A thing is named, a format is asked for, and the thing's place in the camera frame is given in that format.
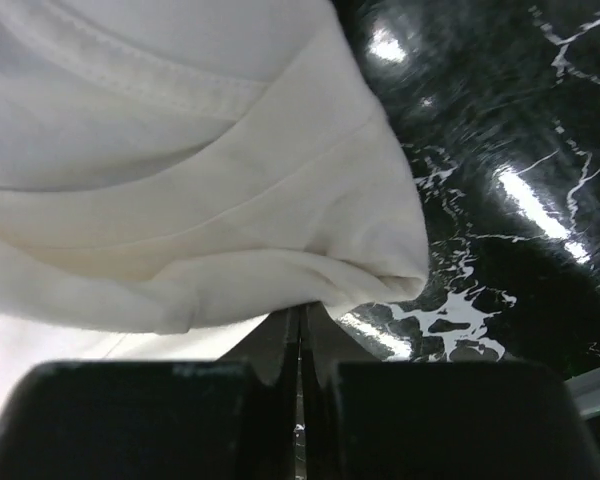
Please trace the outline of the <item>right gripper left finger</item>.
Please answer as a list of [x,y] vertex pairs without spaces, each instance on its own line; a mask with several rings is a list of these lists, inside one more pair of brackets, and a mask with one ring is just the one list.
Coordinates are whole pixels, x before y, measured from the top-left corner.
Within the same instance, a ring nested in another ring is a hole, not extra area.
[[0,479],[290,479],[299,319],[215,361],[51,362],[0,415]]

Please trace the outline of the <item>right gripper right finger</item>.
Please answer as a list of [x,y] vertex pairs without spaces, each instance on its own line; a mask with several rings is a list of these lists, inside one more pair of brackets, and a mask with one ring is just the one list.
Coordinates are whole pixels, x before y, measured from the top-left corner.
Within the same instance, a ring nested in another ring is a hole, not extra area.
[[325,308],[300,314],[310,479],[600,479],[565,384],[513,362],[381,362]]

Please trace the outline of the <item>cream white t shirt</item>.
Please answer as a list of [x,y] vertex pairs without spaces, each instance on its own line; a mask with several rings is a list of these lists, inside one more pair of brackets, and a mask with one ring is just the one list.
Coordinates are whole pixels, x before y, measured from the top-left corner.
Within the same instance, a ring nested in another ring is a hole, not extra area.
[[0,366],[411,300],[421,203],[328,1],[0,1]]

